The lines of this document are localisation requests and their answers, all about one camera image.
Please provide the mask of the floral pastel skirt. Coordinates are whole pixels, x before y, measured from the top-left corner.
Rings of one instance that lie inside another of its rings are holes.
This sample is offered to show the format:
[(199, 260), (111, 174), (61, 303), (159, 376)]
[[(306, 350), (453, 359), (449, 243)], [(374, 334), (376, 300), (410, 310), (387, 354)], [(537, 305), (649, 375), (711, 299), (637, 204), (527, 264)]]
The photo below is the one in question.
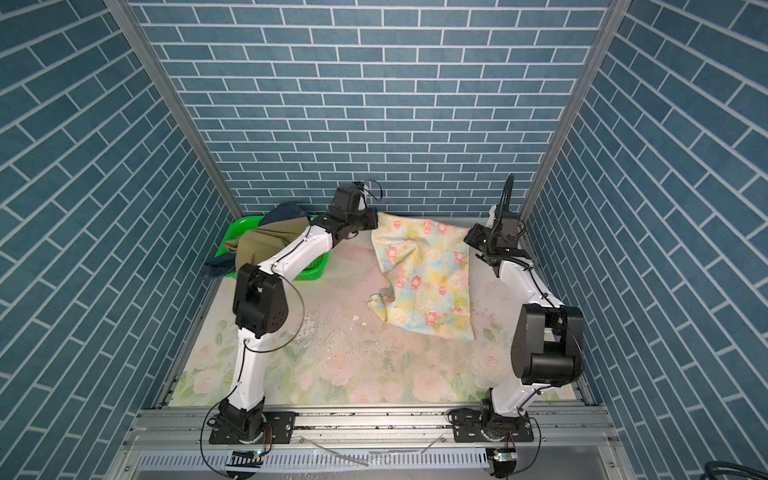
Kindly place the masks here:
[(371, 241), (388, 285), (370, 297), (370, 310), (403, 330), (472, 341), (468, 232), (435, 220), (380, 213)]

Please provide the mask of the green plastic basket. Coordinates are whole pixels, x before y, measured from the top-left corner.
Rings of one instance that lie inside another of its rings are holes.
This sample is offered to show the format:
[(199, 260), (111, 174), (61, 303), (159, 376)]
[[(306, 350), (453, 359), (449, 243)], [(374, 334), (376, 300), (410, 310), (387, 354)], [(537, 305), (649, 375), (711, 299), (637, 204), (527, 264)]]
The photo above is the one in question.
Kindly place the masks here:
[[(216, 257), (227, 253), (225, 242), (240, 238), (245, 232), (255, 229), (262, 222), (263, 216), (249, 216), (232, 223), (224, 234), (222, 242), (216, 252)], [(295, 281), (314, 281), (322, 277), (328, 263), (329, 253), (326, 252), (315, 259), (307, 268), (295, 277)]]

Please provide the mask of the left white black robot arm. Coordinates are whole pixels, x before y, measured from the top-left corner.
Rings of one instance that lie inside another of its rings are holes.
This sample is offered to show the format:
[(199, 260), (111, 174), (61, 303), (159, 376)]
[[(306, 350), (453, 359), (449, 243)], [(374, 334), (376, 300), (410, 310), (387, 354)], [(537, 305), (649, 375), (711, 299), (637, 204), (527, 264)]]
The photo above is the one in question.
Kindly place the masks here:
[[(289, 234), (289, 221), (267, 226), (272, 233)], [(230, 391), (204, 420), (211, 429), (209, 442), (254, 444), (273, 442), (264, 414), (265, 376), (269, 355), (291, 341), (276, 343), (277, 333), (289, 318), (286, 289), (313, 261), (341, 241), (378, 226), (377, 210), (363, 196), (343, 192), (329, 210), (311, 220), (297, 220), (301, 228), (290, 242), (263, 260), (248, 260), (236, 268), (232, 312), (238, 328), (237, 360)]]

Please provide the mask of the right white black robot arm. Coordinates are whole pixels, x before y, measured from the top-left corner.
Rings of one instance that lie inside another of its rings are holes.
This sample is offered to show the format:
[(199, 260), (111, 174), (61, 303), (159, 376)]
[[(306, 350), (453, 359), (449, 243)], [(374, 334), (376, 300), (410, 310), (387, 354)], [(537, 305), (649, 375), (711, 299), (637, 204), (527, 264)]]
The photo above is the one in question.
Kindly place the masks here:
[(531, 440), (528, 407), (583, 373), (583, 314), (546, 286), (530, 255), (518, 247), (518, 225), (517, 214), (496, 206), (488, 222), (473, 226), (464, 238), (520, 304), (513, 316), (512, 373), (488, 390), (479, 414), (480, 431), (491, 441)]

